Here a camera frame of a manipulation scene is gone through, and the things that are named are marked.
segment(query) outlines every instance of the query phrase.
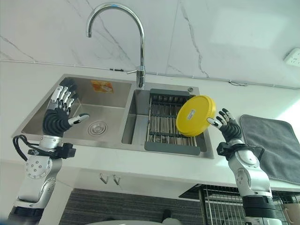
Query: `yellow plate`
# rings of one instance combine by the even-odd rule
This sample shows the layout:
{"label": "yellow plate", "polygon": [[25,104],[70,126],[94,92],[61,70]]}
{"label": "yellow plate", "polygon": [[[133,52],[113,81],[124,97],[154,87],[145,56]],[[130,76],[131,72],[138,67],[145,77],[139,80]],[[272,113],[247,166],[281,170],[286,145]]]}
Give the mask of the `yellow plate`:
{"label": "yellow plate", "polygon": [[189,99],[180,109],[176,127],[184,136],[192,137],[203,133],[210,125],[207,118],[215,117],[216,104],[208,96],[199,95]]}

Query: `dish drying rack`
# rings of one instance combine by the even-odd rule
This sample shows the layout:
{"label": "dish drying rack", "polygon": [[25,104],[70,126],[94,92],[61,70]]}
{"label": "dish drying rack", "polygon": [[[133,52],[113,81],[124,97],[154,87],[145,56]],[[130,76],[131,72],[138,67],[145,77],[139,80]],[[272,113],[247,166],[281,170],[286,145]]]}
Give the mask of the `dish drying rack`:
{"label": "dish drying rack", "polygon": [[145,149],[177,154],[199,155],[204,136],[186,137],[176,127],[179,110],[192,95],[188,91],[150,90]]}
{"label": "dish drying rack", "polygon": [[[243,202],[236,187],[200,185],[199,200],[205,225],[244,225]],[[272,191],[278,219],[288,222],[282,204],[300,203],[300,192]]]}

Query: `sink drain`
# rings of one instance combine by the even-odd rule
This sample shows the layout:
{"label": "sink drain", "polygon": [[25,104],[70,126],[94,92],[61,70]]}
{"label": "sink drain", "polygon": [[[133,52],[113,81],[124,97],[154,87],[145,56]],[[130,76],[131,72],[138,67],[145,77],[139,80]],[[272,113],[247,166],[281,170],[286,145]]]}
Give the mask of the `sink drain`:
{"label": "sink drain", "polygon": [[89,125],[88,133],[89,133],[89,135],[92,135],[92,136],[102,135],[105,133],[107,128],[108,128],[107,124],[104,123],[103,121],[96,121],[96,122],[93,122],[91,125]]}

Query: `chrome faucet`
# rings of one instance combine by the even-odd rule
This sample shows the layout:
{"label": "chrome faucet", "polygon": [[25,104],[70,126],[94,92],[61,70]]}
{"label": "chrome faucet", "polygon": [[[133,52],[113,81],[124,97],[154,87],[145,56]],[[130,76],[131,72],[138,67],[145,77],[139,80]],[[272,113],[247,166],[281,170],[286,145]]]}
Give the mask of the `chrome faucet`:
{"label": "chrome faucet", "polygon": [[103,11],[107,9],[117,9],[120,11],[123,11],[130,15],[133,20],[135,21],[136,25],[139,28],[140,35],[141,35],[141,65],[136,68],[135,71],[128,72],[127,74],[130,73],[135,73],[136,72],[136,85],[138,88],[143,88],[144,83],[145,83],[145,65],[144,65],[144,56],[145,56],[145,35],[144,35],[144,29],[142,26],[142,23],[140,19],[137,17],[137,15],[128,7],[121,5],[119,3],[105,3],[103,5],[100,5],[96,7],[90,14],[87,24],[86,24],[86,36],[90,38],[92,36],[92,26],[94,23],[95,18],[102,13]]}

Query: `gray towel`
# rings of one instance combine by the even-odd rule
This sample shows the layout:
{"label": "gray towel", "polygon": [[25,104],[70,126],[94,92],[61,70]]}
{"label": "gray towel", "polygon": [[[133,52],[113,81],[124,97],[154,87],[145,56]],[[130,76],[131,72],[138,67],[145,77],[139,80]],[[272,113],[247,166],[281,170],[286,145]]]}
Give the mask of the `gray towel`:
{"label": "gray towel", "polygon": [[262,170],[272,179],[300,184],[300,145],[292,126],[250,115],[242,115],[240,124],[247,144],[265,148],[260,160]]}

